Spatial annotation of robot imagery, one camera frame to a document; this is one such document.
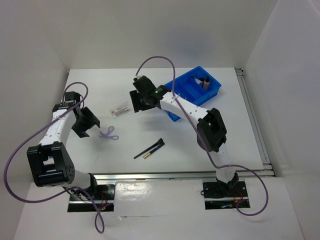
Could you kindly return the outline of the purple eyelash curler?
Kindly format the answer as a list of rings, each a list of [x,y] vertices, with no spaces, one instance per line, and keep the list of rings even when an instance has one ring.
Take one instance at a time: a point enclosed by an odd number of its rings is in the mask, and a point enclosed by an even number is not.
[[[107,132],[103,133],[102,131],[100,131],[99,137],[101,139],[111,139],[117,141],[120,137],[118,135],[113,135],[114,130],[115,127],[112,125],[108,128]]]

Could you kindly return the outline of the green gold mascara pencil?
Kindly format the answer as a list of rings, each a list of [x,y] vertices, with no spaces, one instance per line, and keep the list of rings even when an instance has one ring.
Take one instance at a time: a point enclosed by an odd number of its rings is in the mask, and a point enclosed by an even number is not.
[[[144,159],[148,158],[150,155],[152,155],[154,152],[156,152],[157,150],[159,150],[161,147],[163,147],[165,145],[165,143],[161,143],[158,146],[156,146],[154,149],[152,149],[150,152],[148,152],[146,155],[143,156]]]

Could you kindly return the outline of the beige foundation bottle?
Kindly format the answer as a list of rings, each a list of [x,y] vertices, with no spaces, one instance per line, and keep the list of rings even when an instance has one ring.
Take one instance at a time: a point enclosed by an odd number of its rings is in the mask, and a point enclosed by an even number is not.
[[[207,91],[209,89],[209,86],[210,86],[210,77],[207,76],[203,82],[202,87],[205,91]]]

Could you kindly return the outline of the clear tube black cap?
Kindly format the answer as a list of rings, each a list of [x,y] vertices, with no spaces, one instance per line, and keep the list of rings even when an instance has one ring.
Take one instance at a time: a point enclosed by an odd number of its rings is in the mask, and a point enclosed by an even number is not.
[[[205,79],[203,77],[196,78],[194,76],[191,76],[191,78],[200,86],[203,87]]]

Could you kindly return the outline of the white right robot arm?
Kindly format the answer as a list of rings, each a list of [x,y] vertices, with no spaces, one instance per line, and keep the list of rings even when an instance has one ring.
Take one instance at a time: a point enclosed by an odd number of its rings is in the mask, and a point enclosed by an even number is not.
[[[216,169],[220,194],[230,196],[236,189],[239,177],[227,151],[227,129],[219,110],[199,107],[164,85],[156,87],[144,75],[136,76],[133,85],[135,90],[130,91],[129,95],[136,113],[158,108],[191,123],[196,132],[197,144],[208,153]]]

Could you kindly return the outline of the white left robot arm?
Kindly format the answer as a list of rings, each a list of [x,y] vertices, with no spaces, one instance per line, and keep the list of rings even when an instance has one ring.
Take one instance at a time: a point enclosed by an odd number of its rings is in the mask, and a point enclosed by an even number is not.
[[[37,187],[80,187],[81,194],[92,200],[99,193],[95,177],[76,170],[66,149],[71,131],[79,138],[87,138],[87,130],[94,126],[101,127],[100,120],[88,107],[76,106],[80,101],[78,92],[66,92],[64,101],[52,109],[55,123],[48,128],[38,145],[28,148],[26,154]]]

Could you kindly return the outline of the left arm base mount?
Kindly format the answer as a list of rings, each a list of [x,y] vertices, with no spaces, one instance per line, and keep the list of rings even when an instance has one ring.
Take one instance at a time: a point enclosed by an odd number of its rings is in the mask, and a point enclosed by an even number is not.
[[[115,183],[98,184],[93,190],[87,189],[94,201],[94,204],[101,212],[113,212],[115,208]],[[68,213],[88,213],[95,212],[96,209],[92,201],[80,190],[69,192]]]

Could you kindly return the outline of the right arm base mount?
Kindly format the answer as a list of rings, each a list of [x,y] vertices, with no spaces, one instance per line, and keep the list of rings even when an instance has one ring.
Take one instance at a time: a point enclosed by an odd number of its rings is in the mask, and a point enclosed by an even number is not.
[[[200,194],[204,198],[205,210],[227,210],[250,208],[246,183],[240,180],[230,192],[223,192],[216,181],[204,181]]]

